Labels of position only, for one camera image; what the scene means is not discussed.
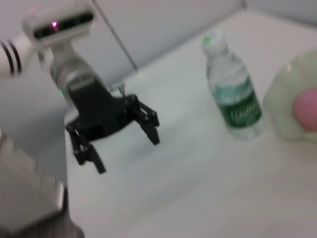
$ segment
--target pink ball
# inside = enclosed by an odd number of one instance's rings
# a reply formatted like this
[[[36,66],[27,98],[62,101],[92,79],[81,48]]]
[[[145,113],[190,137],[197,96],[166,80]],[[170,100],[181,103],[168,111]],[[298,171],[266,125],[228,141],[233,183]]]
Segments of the pink ball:
[[[295,99],[293,114],[305,129],[317,131],[317,88],[308,89]]]

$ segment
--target white wall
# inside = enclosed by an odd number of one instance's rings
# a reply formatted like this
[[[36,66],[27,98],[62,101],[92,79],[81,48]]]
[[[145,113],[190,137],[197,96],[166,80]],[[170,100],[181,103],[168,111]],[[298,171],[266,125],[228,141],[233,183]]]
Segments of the white wall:
[[[246,0],[248,6],[317,24],[317,0]]]
[[[137,65],[242,6],[242,0],[97,0]]]
[[[37,2],[2,0],[0,39],[21,31],[21,19]],[[99,0],[137,64],[144,65],[242,5],[241,0]],[[132,67],[106,25],[99,21],[91,35],[76,42],[76,50],[105,79],[121,78]],[[0,128],[39,163],[66,181],[64,99],[36,57],[26,73],[0,81]]]

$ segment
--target green bottle label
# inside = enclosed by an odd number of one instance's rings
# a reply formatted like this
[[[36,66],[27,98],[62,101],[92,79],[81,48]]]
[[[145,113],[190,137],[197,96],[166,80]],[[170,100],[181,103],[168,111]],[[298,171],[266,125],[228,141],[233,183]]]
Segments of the green bottle label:
[[[229,127],[242,128],[254,125],[262,116],[255,92],[236,104],[218,105]]]

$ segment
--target white robot arm segment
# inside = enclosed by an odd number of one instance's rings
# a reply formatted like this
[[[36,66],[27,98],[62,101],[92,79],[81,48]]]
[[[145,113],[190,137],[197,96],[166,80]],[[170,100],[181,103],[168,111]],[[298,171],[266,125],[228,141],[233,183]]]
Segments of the white robot arm segment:
[[[36,48],[25,34],[0,42],[0,80],[18,76],[27,67]]]

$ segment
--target plastic water bottle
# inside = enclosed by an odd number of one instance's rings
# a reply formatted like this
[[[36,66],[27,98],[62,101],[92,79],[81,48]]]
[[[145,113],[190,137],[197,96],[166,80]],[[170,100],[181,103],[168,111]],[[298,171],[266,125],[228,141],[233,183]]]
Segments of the plastic water bottle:
[[[221,34],[204,37],[207,80],[225,123],[233,136],[250,140],[264,127],[262,111],[243,61],[228,48]]]

